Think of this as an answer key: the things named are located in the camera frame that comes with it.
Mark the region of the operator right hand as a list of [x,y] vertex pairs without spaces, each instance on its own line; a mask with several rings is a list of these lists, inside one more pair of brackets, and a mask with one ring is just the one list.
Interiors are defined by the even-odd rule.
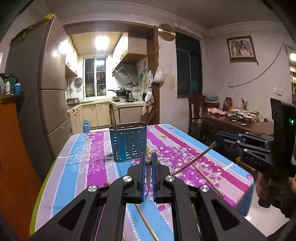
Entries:
[[285,177],[279,181],[267,179],[258,173],[256,180],[257,196],[278,208],[286,218],[295,212],[295,177]]

